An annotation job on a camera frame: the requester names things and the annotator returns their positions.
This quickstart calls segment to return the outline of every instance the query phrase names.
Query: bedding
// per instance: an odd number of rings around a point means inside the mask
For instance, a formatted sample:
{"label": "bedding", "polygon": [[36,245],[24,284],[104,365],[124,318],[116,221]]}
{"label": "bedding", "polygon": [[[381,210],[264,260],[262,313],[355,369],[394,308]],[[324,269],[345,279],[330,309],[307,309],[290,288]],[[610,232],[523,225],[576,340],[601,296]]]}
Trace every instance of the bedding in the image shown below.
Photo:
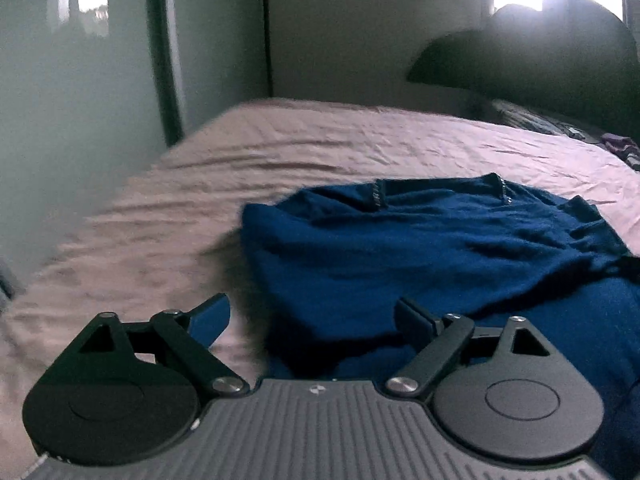
{"label": "bedding", "polygon": [[415,356],[400,297],[484,326],[526,316],[604,402],[591,456],[618,480],[640,470],[640,412],[618,410],[640,401],[640,258],[581,197],[496,173],[322,186],[248,204],[241,239],[275,377],[384,384]]}
{"label": "bedding", "polygon": [[228,292],[231,323],[212,352],[249,380],[266,371],[269,313],[239,243],[245,203],[301,187],[492,172],[581,195],[640,254],[640,175],[597,146],[391,108],[271,100],[228,111],[131,179],[0,317],[0,478],[35,459],[20,419],[28,390],[98,312],[148,319]]}
{"label": "bedding", "polygon": [[[640,171],[640,148],[631,137],[608,134],[596,126],[569,117],[551,117],[549,112],[533,111],[499,99],[491,101],[490,107],[498,114],[499,120],[496,124],[506,124],[514,128],[547,135],[566,135],[589,144],[597,144],[624,160],[632,170]],[[494,122],[488,118],[480,119]]]}

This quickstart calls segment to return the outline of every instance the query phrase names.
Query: metal screw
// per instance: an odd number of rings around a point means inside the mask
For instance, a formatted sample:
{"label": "metal screw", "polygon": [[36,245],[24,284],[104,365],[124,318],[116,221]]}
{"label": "metal screw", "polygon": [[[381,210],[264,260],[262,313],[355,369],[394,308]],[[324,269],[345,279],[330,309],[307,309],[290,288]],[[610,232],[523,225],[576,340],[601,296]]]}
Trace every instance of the metal screw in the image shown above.
{"label": "metal screw", "polygon": [[395,394],[412,394],[418,389],[418,381],[411,377],[391,377],[385,384],[386,389]]}
{"label": "metal screw", "polygon": [[244,381],[238,377],[218,377],[211,381],[211,387],[219,394],[236,394],[244,388]]}

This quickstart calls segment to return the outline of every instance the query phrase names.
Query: bed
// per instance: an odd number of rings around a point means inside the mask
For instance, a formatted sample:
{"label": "bed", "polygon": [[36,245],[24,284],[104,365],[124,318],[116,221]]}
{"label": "bed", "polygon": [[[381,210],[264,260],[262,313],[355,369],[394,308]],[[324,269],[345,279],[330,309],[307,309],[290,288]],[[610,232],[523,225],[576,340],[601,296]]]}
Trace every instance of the bed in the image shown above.
{"label": "bed", "polygon": [[394,108],[267,100],[228,111],[132,178],[0,317],[0,478],[36,458],[24,397],[98,312],[142,320],[227,292],[232,320],[212,352],[252,382],[266,370],[269,314],[239,245],[244,203],[322,184],[494,171],[580,194],[640,254],[640,174],[596,146]]}

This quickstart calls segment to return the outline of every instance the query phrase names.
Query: ribbed gray surface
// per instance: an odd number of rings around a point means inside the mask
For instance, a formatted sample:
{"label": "ribbed gray surface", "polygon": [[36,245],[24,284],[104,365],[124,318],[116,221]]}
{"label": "ribbed gray surface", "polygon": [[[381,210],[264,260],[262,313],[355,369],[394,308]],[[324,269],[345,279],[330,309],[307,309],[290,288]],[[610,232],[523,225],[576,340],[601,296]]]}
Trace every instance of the ribbed gray surface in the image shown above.
{"label": "ribbed gray surface", "polygon": [[[319,394],[315,386],[324,390]],[[217,400],[171,450],[113,468],[47,458],[29,480],[590,480],[583,461],[523,474],[466,456],[416,402],[391,400],[369,381],[265,380],[242,399]]]}

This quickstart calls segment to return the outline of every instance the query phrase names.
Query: blue sweater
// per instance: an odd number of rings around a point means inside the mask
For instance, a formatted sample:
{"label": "blue sweater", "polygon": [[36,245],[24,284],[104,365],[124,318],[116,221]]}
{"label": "blue sweater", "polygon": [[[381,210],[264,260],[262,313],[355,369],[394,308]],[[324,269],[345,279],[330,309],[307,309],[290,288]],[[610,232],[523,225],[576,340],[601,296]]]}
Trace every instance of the blue sweater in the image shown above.
{"label": "blue sweater", "polygon": [[640,265],[582,198],[496,174],[380,180],[249,204],[241,235],[274,310],[273,376],[385,380],[414,355],[394,325],[401,296],[485,326],[523,314],[602,396],[594,459],[637,470]]}

